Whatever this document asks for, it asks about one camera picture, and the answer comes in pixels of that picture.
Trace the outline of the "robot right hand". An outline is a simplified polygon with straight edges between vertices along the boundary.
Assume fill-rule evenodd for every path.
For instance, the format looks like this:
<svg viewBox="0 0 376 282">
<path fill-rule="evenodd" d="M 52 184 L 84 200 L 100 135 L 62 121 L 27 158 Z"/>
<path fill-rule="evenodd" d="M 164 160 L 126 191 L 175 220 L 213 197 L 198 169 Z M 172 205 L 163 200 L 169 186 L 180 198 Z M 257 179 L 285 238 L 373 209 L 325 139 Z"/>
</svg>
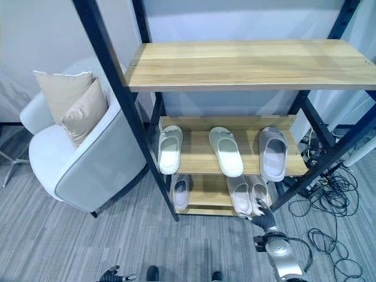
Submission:
<svg viewBox="0 0 376 282">
<path fill-rule="evenodd" d="M 260 215 L 249 216 L 244 213 L 239 213 L 238 216 L 242 219 L 251 221 L 254 225 L 262 228 L 265 233 L 276 231 L 276 220 L 271 208 L 269 208 L 267 203 L 260 198 L 256 198 L 256 203 L 256 210 L 261 212 Z"/>
</svg>

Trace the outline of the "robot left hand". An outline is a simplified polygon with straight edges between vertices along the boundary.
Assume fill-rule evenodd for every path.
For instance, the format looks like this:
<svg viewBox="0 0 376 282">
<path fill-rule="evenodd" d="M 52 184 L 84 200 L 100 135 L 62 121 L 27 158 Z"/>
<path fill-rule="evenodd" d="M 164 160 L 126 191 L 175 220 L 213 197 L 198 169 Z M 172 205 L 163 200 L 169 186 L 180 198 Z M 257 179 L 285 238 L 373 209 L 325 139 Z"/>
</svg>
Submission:
<svg viewBox="0 0 376 282">
<path fill-rule="evenodd" d="M 107 269 L 100 277 L 100 282 L 128 282 L 128 281 L 135 281 L 137 279 L 137 275 L 135 274 L 128 274 L 124 276 L 118 275 L 119 265 L 115 265 L 109 269 Z"/>
</svg>

